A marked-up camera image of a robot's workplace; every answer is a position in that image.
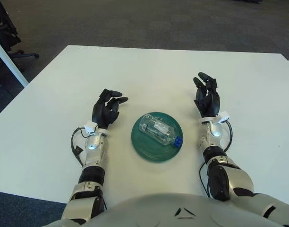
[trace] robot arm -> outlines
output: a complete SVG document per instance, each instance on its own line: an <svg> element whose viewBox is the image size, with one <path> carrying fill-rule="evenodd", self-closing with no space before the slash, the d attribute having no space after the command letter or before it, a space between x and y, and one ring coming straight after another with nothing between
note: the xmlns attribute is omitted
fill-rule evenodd
<svg viewBox="0 0 289 227"><path fill-rule="evenodd" d="M78 184L73 189L61 220L47 227L80 226L105 211L106 206L102 196L106 168L104 148L109 134L108 126L117 119L119 104L128 100L126 97L114 98L120 96L122 96L120 92L104 89L94 105L92 121L85 125L85 130L89 135L85 142L85 162L82 163L77 157L83 164Z"/></svg>
<svg viewBox="0 0 289 227"><path fill-rule="evenodd" d="M228 120L228 115L218 113L220 100L216 80L201 72L198 76L206 83L205 86L194 78L198 88L195 104L202 116L198 147L207 165L211 195L217 200L230 200L239 208L289 226L289 205L269 195L254 193L254 184L249 175L222 149L222 124Z"/></svg>

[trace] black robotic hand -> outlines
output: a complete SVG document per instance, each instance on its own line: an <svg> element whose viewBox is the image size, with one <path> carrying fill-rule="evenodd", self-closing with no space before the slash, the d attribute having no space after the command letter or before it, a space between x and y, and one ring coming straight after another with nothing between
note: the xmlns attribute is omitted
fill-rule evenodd
<svg viewBox="0 0 289 227"><path fill-rule="evenodd" d="M122 93L118 91L109 91L107 89L102 91L99 100L93 107L92 113L92 121L97 123L98 128L108 129L109 124L112 124L118 118L119 104L128 100L128 98L121 96Z"/></svg>
<svg viewBox="0 0 289 227"><path fill-rule="evenodd" d="M194 102L202 117L215 117L220 109L220 97L216 91L216 79L203 72L199 72L198 76L204 81L205 85L200 79L194 77L194 83L198 88Z"/></svg>

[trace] white table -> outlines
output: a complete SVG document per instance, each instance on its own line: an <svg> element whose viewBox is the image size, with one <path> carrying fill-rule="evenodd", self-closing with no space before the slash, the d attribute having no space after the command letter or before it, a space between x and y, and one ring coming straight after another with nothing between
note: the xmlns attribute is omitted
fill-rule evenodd
<svg viewBox="0 0 289 227"><path fill-rule="evenodd" d="M17 80L26 87L28 85L28 81L25 79L23 74L18 70L16 65L13 63L11 58L8 56L8 54L4 51L4 49L0 45L0 58L3 60L5 65L9 68L9 70L13 73L13 75L17 78Z"/></svg>
<svg viewBox="0 0 289 227"><path fill-rule="evenodd" d="M229 157L255 192L289 203L289 61L282 55L89 46L66 47L0 114L0 192L67 202L81 173L72 131L91 119L108 88L129 97L109 128L108 207L156 192L203 195L193 102L200 71L217 78L221 111L231 115ZM151 111L173 116L184 133L181 151L162 164L145 161L131 144L133 124Z"/></svg>

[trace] office chair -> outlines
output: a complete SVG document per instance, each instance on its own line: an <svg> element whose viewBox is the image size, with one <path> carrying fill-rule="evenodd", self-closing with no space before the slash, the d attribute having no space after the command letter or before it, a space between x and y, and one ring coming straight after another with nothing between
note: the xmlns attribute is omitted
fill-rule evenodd
<svg viewBox="0 0 289 227"><path fill-rule="evenodd" d="M10 20L8 13L4 9L2 3L0 2L0 44L8 53L11 59L14 58L25 58L34 56L39 58L39 55L36 53L24 53L22 50L18 50L14 53L9 53L11 47L21 42L20 38L17 36L17 29ZM0 59L0 68L3 66L3 61Z"/></svg>

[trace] table leg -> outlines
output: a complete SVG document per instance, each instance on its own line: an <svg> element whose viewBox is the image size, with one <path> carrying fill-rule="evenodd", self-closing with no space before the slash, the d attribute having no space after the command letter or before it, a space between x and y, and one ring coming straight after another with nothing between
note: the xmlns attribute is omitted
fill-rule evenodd
<svg viewBox="0 0 289 227"><path fill-rule="evenodd" d="M18 81L26 87L28 85L28 81L25 79L23 74L18 70L16 65L13 63L11 58L8 56L8 54L4 51L4 49L0 45L0 58L3 60L5 65L10 69L10 71L13 73L13 75L18 79Z"/></svg>

